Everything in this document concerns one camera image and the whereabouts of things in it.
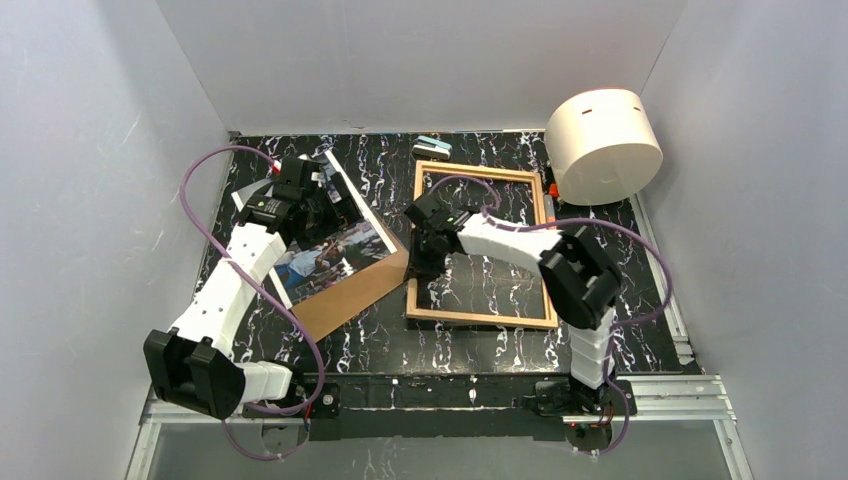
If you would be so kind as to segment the printed street photo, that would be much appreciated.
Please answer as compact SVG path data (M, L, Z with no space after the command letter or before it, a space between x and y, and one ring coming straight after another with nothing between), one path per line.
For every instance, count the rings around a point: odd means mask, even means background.
M256 233L259 229L280 237L267 257L274 261L269 277L281 303L287 307L334 286L396 251L385 229L367 208L363 198L353 189L347 175L330 154L301 155L296 158L321 155L327 156L345 176L361 210L361 220L311 248L301 249L295 242L285 243L280 234L271 230L274 205L271 188L274 174L285 157L274 162L272 173L267 180L255 182L233 194L238 209L237 224L233 232L236 240L263 242L265 237Z

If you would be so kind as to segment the light wooden picture frame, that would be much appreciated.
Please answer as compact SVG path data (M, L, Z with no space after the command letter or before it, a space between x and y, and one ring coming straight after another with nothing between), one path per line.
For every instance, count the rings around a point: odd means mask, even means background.
M424 175L426 173L454 174L471 177L476 180L499 180L505 182L525 183L530 186L534 221L541 224L547 219L544 205L543 183L539 173L486 166L469 166L446 162L418 160L415 166L414 194L417 198L424 193ZM532 329L555 329L559 320L554 312L550 298L545 290L542 290L543 312L542 318L525 318L516 316L504 316L499 314L470 313L456 311L441 311L419 308L417 306L418 282L415 278L407 281L406 309L408 317L420 320L449 321L467 324L490 324L504 327L521 327Z

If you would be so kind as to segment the brown cardboard backing board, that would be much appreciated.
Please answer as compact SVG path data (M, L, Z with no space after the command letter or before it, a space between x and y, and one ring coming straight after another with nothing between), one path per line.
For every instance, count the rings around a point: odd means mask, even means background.
M409 253L394 233L390 230L386 233L396 248L394 253L290 308L315 341L325 338L404 283Z

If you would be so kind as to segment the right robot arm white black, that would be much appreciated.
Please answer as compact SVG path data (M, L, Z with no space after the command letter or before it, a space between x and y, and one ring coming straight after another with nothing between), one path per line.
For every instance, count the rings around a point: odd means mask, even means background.
M614 377L610 353L620 270L584 230L533 229L476 208L453 207L431 195L405 210L413 229L407 275L432 281L453 254L486 256L520 267L541 279L557 318L570 336L568 380L555 394L540 394L539 414L603 410Z

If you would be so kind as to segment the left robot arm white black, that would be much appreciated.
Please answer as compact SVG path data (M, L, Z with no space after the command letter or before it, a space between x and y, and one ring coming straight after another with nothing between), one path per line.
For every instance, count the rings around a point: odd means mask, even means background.
M330 162L276 162L268 181L243 194L230 242L190 305L168 330L146 338L143 352L157 397L216 419L247 403L285 399L292 368L277 361L235 362L235 334L290 245L306 250L361 218L345 174Z

